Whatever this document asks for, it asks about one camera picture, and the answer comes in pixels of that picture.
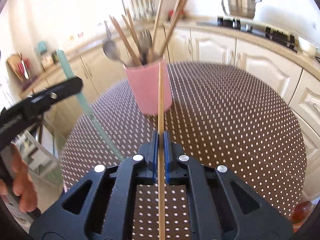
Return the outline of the person's left hand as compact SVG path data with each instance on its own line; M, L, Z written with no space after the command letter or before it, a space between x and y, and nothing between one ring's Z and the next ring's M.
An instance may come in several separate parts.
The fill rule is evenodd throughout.
M12 183L13 193L20 197L19 209L22 213L33 212L37 208L37 192L28 172L27 163L15 144L10 144L11 169L15 174Z

